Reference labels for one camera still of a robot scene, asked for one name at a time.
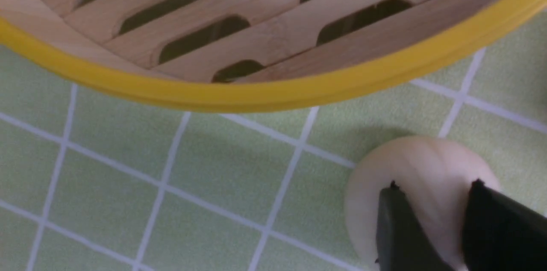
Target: dough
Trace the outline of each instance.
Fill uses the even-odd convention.
[[[457,271],[466,270],[461,229],[471,182],[481,179],[500,190],[484,160],[462,145],[432,137],[404,137],[366,156],[350,176],[345,199],[350,240],[371,270],[381,189],[397,182],[440,257]]]

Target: yellow rim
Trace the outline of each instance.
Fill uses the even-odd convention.
[[[330,74],[260,84],[193,84],[126,74],[59,51],[1,18],[0,43],[69,80],[139,102],[204,112],[279,111],[347,100],[428,74],[499,39],[545,6],[547,0],[500,0],[389,56]]]

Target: grid pattern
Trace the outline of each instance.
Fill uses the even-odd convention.
[[[480,98],[471,96],[469,94],[471,89],[471,84],[473,80],[475,79],[477,71],[479,70],[479,68],[481,67],[481,64],[484,61],[485,52],[486,52],[485,49],[481,49],[473,55],[471,65],[469,66],[467,73],[465,74],[463,83],[461,84],[461,87],[459,88],[459,90],[448,88],[446,86],[436,84],[432,82],[431,80],[426,80],[426,79],[417,79],[411,82],[413,86],[418,86],[419,88],[423,88],[424,90],[428,90],[430,92],[442,95],[444,97],[447,97],[453,100],[453,105],[447,117],[445,118],[442,124],[442,127],[440,127],[438,136],[439,137],[449,136],[449,133],[451,129],[453,128],[453,125],[455,124],[457,117],[460,115],[464,105],[467,105],[469,107],[473,107],[476,109],[480,109],[481,111],[490,113],[491,115],[496,115],[498,117],[501,117],[502,119],[511,121],[512,123],[516,123],[523,127],[526,127],[534,131],[537,131],[539,133],[542,133],[544,135],[547,135],[547,125],[545,125],[545,123],[530,117],[526,117],[520,113],[513,112],[508,109],[504,109],[502,106],[492,104],[490,102],[481,100]],[[53,174],[51,176],[49,187],[47,189],[47,197],[45,199],[43,210],[40,216],[37,216],[32,212],[24,210],[15,205],[12,205],[11,203],[0,200],[0,207],[6,210],[9,210],[11,212],[14,212],[22,217],[25,217],[35,222],[38,225],[37,232],[35,234],[35,238],[34,238],[31,252],[29,255],[29,261],[26,267],[27,271],[33,271],[35,267],[35,262],[37,259],[39,248],[41,246],[41,240],[43,238],[45,228],[53,230],[63,236],[66,236],[69,239],[72,239],[80,244],[83,244],[84,246],[96,252],[99,252],[108,257],[111,257],[112,259],[120,261],[121,263],[130,265],[133,271],[154,270],[152,267],[145,265],[143,263],[143,259],[147,252],[147,248],[148,248],[150,238],[156,224],[156,220],[158,218],[158,214],[160,212],[160,209],[162,208],[164,197],[166,196],[167,193],[171,195],[175,195],[176,197],[179,197],[185,201],[188,201],[197,206],[200,206],[201,208],[205,210],[209,210],[217,215],[228,218],[234,222],[237,222],[238,224],[242,224],[243,226],[252,228],[253,230],[257,230],[258,232],[260,232],[260,239],[258,241],[258,245],[256,246],[256,249],[254,250],[254,254],[252,255],[250,264],[248,265],[248,271],[255,271],[257,269],[262,259],[262,254],[264,252],[266,243],[271,238],[275,240],[280,240],[296,248],[299,248],[340,269],[344,269],[348,271],[363,270],[362,267],[356,267],[355,265],[347,263],[346,261],[339,259],[338,257],[334,257],[333,255],[330,255],[317,248],[314,248],[313,246],[308,245],[305,242],[302,242],[301,240],[298,240],[296,238],[288,236],[287,234],[283,234],[275,230],[274,223],[276,222],[277,215],[280,209],[282,208],[285,195],[287,193],[287,190],[289,188],[289,185],[295,173],[295,168],[297,168],[297,165],[299,163],[299,160],[303,152],[313,154],[315,156],[318,156],[319,158],[332,162],[333,164],[338,164],[339,166],[343,166],[346,168],[353,168],[356,165],[353,160],[347,159],[346,157],[340,156],[338,154],[334,154],[333,152],[314,146],[313,144],[308,142],[309,135],[310,133],[312,133],[314,122],[316,121],[318,112],[320,111],[321,108],[314,107],[309,110],[309,114],[307,115],[307,119],[303,125],[303,128],[301,129],[300,136],[298,138],[294,138],[285,133],[281,133],[277,130],[272,129],[271,127],[267,127],[265,125],[262,125],[261,123],[252,121],[241,115],[220,115],[221,117],[223,117],[224,119],[227,119],[228,121],[242,125],[248,129],[252,129],[253,131],[266,135],[274,140],[287,143],[291,145],[294,149],[293,155],[291,156],[291,160],[289,161],[288,167],[286,168],[285,175],[282,178],[281,185],[279,186],[279,189],[275,196],[274,203],[268,214],[267,221],[265,224],[260,224],[256,221],[253,221],[246,217],[238,215],[235,212],[229,211],[225,209],[224,207],[205,201],[204,199],[198,197],[197,195],[193,195],[187,191],[179,189],[178,187],[170,185],[169,180],[170,180],[172,168],[174,166],[174,162],[176,159],[176,153],[179,150],[180,143],[184,140],[186,128],[188,126],[189,121],[192,118],[191,113],[186,112],[184,113],[184,115],[182,115],[180,124],[178,128],[176,129],[176,132],[174,133],[174,136],[172,138],[172,143],[168,151],[168,157],[166,158],[165,166],[164,166],[161,178],[157,179],[157,178],[149,176],[148,174],[145,174],[142,171],[129,167],[126,164],[118,162],[117,160],[104,156],[103,154],[90,150],[84,146],[80,146],[78,143],[70,140],[72,123],[73,123],[72,121],[74,119],[74,110],[76,107],[77,92],[78,92],[78,86],[76,86],[75,84],[72,84],[71,94],[70,94],[70,104],[68,105],[68,112],[66,114],[67,116],[66,116],[65,126],[64,126],[62,135],[57,135],[54,133],[50,133],[49,131],[44,131],[42,129],[39,129],[38,127],[35,127],[29,123],[26,123],[25,121],[21,121],[10,115],[6,115],[0,112],[0,120],[5,121],[6,123],[9,123],[11,125],[14,125],[20,129],[24,129],[25,131],[28,131],[30,133],[33,133],[34,135],[41,137],[47,141],[56,143],[59,146],[59,153],[56,158],[55,168],[53,169]],[[92,242],[86,239],[85,237],[80,236],[76,234],[75,232],[68,230],[67,228],[63,228],[49,220],[49,212],[50,212],[53,199],[55,197],[57,182],[59,180],[61,168],[63,166],[65,155],[67,154],[68,150],[74,151],[78,154],[82,154],[84,156],[87,156],[88,158],[92,158],[98,162],[101,162],[107,166],[110,166],[111,168],[114,168],[117,171],[123,172],[138,180],[148,183],[149,185],[152,185],[157,189],[157,195],[153,203],[152,212],[149,215],[147,224],[145,226],[145,230],[142,234],[142,240],[139,243],[137,255],[135,257],[128,257],[127,255],[123,255],[109,248],[106,248],[102,245],[99,245],[95,242]]]

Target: steamer basket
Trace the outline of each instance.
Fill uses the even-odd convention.
[[[208,112],[296,109],[401,84],[547,0],[0,0],[0,43],[80,84]]]

